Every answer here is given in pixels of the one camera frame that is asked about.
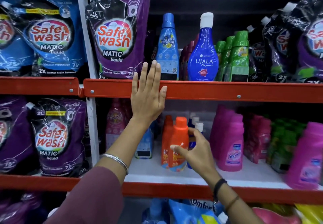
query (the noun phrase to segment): silver bangle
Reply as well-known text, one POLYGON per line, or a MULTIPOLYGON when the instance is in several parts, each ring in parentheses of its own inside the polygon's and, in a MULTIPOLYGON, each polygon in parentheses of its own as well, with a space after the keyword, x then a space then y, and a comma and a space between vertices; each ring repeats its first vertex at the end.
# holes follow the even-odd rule
POLYGON ((123 166, 124 170, 126 171, 126 175, 129 173, 127 165, 120 158, 108 153, 102 154, 102 156, 107 158, 112 158, 113 160, 117 161, 119 164, 123 166))

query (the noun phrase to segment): maroon sleeve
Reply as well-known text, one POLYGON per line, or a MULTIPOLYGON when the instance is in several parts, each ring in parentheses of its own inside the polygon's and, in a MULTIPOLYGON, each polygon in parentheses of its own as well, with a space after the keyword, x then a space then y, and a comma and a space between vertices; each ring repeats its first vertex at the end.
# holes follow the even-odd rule
POLYGON ((115 224, 122 209, 118 178, 109 169, 94 167, 82 177, 45 224, 115 224))

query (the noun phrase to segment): blue fabric conditioner bottle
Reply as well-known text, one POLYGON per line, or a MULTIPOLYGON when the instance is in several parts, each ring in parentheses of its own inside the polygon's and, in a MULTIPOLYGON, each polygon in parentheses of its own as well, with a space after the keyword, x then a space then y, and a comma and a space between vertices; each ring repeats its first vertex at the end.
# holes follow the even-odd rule
POLYGON ((190 81, 213 81, 219 68, 218 55, 212 41, 213 14, 201 15, 200 35, 188 61, 190 81))
POLYGON ((161 80, 179 80, 179 55, 175 33, 174 15, 164 14, 156 61, 160 63, 161 80))

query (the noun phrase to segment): white shelf surface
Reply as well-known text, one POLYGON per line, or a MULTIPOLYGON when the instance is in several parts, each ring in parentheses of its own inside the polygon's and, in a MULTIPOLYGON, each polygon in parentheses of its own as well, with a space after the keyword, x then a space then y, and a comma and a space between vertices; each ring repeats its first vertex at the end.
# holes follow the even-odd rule
MULTIPOLYGON (((243 168, 239 172, 226 172, 218 169, 222 177, 233 187, 258 187, 291 189, 283 180, 285 175, 276 173, 264 162, 254 164, 243 158, 243 168)), ((181 172, 172 172, 161 166, 161 147, 155 145, 151 159, 133 158, 125 182, 207 185, 192 169, 186 167, 181 172)))

